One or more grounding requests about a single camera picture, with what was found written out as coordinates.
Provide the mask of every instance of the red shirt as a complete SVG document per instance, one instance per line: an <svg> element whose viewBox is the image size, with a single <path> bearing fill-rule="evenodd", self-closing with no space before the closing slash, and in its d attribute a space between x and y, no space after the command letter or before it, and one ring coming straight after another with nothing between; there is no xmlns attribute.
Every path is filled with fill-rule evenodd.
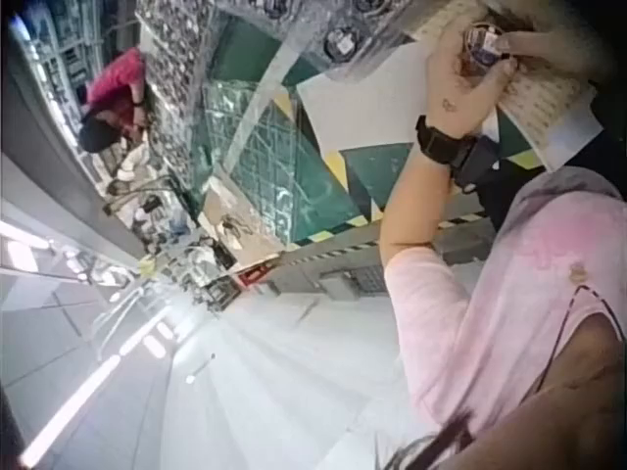
<svg viewBox="0 0 627 470"><path fill-rule="evenodd" d="M94 105L109 93L144 79L144 60L136 47L132 47L108 64L87 90L87 104ZM133 103L130 93L118 99L111 111L124 125L133 126Z"/></svg>

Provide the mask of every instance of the woman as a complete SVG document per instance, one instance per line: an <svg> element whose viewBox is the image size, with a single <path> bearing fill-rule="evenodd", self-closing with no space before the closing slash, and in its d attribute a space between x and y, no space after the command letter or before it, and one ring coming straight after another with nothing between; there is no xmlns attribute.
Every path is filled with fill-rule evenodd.
<svg viewBox="0 0 627 470"><path fill-rule="evenodd" d="M122 136L141 142L146 126L144 90L144 61L133 47L111 62L89 88L89 112L78 132L82 149L101 152Z"/></svg>
<svg viewBox="0 0 627 470"><path fill-rule="evenodd" d="M472 134L516 73L500 61L472 88L462 33L428 61L426 125ZM599 174L565 167L525 185L468 296L431 243L450 191L447 165L412 150L385 211L380 251L412 403L442 427L404 468L624 468L627 206ZM387 468L401 468L411 448Z"/></svg>

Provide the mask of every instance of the finger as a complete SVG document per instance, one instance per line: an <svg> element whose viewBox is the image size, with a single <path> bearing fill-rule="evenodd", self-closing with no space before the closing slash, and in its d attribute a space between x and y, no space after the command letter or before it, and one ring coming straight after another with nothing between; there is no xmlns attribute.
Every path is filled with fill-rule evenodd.
<svg viewBox="0 0 627 470"><path fill-rule="evenodd" d="M464 32L471 24L484 18L486 14L487 10L484 7L477 6L450 21L442 30L438 51L448 53L451 56L461 52Z"/></svg>
<svg viewBox="0 0 627 470"><path fill-rule="evenodd" d="M504 54L546 59L556 46L550 32L515 31L506 32L495 42L495 47Z"/></svg>
<svg viewBox="0 0 627 470"><path fill-rule="evenodd" d="M486 114L497 104L503 90L516 72L516 59L500 61L488 70L486 76L469 94L471 106L485 109Z"/></svg>

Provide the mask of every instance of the black pants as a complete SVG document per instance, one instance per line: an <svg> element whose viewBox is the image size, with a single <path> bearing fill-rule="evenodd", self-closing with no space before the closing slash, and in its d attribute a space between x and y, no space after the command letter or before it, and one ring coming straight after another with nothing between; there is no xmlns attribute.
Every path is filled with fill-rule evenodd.
<svg viewBox="0 0 627 470"><path fill-rule="evenodd" d="M605 131L566 165L580 166L600 174L613 184L623 200L627 201L627 155L624 147ZM477 187L479 202L497 231L503 225L516 193L525 183L545 171L543 167L528 170L510 163L506 163L504 169L506 176Z"/></svg>

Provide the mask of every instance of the person in red shirt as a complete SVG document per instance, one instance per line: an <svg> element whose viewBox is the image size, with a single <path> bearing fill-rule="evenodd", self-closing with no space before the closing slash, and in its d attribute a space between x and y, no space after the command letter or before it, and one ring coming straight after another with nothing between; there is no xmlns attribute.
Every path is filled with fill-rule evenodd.
<svg viewBox="0 0 627 470"><path fill-rule="evenodd" d="M89 111L82 120L78 143L96 153L126 137L141 141L146 125L144 60L135 47L111 62L87 91Z"/></svg>

